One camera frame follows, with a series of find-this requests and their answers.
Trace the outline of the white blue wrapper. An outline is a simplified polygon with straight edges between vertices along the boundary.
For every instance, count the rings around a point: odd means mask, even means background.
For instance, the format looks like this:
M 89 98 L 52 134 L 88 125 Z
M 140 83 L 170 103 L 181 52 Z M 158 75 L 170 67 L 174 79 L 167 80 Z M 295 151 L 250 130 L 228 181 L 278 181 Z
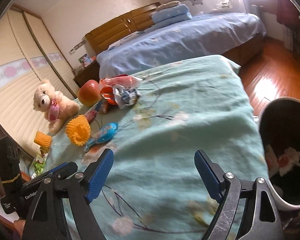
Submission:
M 140 93 L 135 88 L 126 88 L 121 85 L 113 87 L 113 94 L 119 109 L 135 105 L 140 98 Z

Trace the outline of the grey bed guard rail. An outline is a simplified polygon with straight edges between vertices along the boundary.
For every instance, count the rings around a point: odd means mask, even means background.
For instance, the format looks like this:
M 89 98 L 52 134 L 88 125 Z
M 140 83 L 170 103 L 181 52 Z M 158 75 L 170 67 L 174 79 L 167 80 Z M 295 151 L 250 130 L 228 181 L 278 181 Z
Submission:
M 189 7 L 194 15 L 220 13 L 249 13 L 247 0 L 178 0 Z

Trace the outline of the red hanging coat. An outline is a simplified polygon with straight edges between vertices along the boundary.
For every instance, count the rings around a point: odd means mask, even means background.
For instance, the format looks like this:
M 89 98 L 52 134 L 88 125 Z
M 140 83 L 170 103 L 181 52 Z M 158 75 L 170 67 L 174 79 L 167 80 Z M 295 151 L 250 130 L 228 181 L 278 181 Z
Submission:
M 289 29 L 300 29 L 300 12 L 291 0 L 277 0 L 276 20 Z

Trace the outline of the red yellow apple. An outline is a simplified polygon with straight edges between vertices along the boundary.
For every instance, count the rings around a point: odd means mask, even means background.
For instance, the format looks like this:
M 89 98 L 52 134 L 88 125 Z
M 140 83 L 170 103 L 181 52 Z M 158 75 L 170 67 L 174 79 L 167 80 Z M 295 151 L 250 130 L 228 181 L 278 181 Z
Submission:
M 101 100 L 99 83 L 95 80 L 87 81 L 78 91 L 79 101 L 87 107 L 93 106 Z

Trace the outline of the pink lollipop-shaped package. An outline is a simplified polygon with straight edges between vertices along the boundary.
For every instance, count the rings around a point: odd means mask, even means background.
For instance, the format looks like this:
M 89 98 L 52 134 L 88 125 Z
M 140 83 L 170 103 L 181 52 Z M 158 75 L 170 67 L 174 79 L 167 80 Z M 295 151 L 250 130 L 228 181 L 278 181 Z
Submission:
M 95 116 L 97 115 L 97 111 L 96 110 L 90 110 L 87 113 L 84 114 L 85 118 L 87 119 L 88 123 L 91 123 Z

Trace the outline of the green white snack packet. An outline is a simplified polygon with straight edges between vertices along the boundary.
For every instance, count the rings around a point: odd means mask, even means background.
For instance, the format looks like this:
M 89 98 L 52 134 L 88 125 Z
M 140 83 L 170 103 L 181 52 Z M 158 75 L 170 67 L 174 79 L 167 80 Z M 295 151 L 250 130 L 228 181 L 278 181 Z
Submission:
M 31 166 L 31 178 L 34 179 L 44 172 L 49 150 L 40 147 Z

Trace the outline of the wooden headboard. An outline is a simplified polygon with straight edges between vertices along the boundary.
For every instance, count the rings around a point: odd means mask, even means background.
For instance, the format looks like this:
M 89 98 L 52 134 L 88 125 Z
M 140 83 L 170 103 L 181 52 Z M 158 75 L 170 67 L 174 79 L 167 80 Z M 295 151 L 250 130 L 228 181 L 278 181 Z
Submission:
M 151 27 L 154 24 L 152 15 L 159 5 L 159 2 L 152 3 L 117 16 L 88 32 L 85 38 L 98 55 L 129 34 Z

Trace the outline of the orange red snack wrapper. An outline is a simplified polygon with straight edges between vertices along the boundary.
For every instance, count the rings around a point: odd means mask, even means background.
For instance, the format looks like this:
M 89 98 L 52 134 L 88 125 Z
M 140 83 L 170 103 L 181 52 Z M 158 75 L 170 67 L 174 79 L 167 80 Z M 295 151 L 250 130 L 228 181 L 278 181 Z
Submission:
M 97 103 L 95 111 L 98 113 L 107 113 L 111 107 L 117 106 L 114 98 L 113 88 L 111 86 L 104 86 L 100 90 L 101 100 Z

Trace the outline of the blue lollipop-shaped package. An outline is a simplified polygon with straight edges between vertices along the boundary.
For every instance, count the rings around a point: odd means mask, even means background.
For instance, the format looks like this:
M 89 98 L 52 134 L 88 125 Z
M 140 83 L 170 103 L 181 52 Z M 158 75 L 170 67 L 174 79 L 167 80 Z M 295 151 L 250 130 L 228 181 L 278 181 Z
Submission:
M 118 123 L 111 122 L 103 126 L 95 136 L 88 139 L 84 146 L 84 152 L 87 153 L 94 145 L 104 144 L 110 141 L 118 130 Z

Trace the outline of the blue bed sheet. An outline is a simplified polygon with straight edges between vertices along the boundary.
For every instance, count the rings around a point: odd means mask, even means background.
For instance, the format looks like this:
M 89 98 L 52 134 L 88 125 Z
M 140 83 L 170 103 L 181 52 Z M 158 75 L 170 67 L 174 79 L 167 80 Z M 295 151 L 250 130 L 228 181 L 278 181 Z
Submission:
M 130 75 L 171 62 L 221 55 L 257 34 L 266 35 L 261 19 L 239 12 L 198 15 L 163 28 L 150 27 L 98 54 L 99 77 Z

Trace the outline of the red white plastic bag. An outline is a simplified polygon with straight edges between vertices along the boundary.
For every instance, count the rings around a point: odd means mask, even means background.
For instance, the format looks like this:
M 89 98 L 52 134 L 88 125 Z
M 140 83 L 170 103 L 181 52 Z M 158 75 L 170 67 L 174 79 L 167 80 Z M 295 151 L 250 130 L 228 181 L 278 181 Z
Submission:
M 137 88 L 142 83 L 142 79 L 131 75 L 118 75 L 115 77 L 105 77 L 99 81 L 99 89 L 103 87 L 113 87 L 115 85 L 121 85 L 125 88 Z

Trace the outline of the black round trash bin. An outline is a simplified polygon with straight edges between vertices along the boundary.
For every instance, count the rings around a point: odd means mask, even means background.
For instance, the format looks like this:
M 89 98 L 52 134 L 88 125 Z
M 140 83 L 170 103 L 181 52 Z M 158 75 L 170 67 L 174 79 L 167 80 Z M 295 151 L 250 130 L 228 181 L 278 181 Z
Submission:
M 277 208 L 300 210 L 300 100 L 281 97 L 269 103 L 258 129 Z

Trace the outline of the beige pillow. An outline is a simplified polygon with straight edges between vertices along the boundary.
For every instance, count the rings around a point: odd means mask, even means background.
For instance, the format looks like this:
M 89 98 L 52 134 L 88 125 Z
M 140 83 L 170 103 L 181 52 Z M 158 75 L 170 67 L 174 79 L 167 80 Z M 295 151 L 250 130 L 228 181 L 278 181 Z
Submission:
M 164 10 L 164 9 L 169 9 L 169 8 L 172 8 L 172 7 L 176 7 L 180 4 L 181 4 L 180 1 L 170 1 L 168 3 L 164 3 L 164 4 L 159 5 L 158 7 L 156 7 L 155 10 L 156 11 L 161 11 L 161 10 Z

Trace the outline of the yellow foam fruit net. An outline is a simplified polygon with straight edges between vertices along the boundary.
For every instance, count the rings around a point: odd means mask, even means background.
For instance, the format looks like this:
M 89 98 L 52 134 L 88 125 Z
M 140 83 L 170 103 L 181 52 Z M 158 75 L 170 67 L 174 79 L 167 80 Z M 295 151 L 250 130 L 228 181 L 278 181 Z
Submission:
M 65 133 L 71 143 L 83 146 L 90 138 L 91 128 L 87 118 L 81 114 L 71 119 L 65 127 Z

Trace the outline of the framed photo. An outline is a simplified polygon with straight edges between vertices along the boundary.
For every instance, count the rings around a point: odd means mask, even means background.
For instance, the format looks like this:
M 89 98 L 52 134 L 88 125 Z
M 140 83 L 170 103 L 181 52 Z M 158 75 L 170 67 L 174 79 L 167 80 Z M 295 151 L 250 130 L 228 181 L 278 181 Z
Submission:
M 96 57 L 89 57 L 87 54 L 84 54 L 82 57 L 80 57 L 79 59 L 79 62 L 81 64 L 81 66 L 83 68 L 86 68 L 87 66 L 91 65 L 92 63 L 95 62 L 96 60 Z

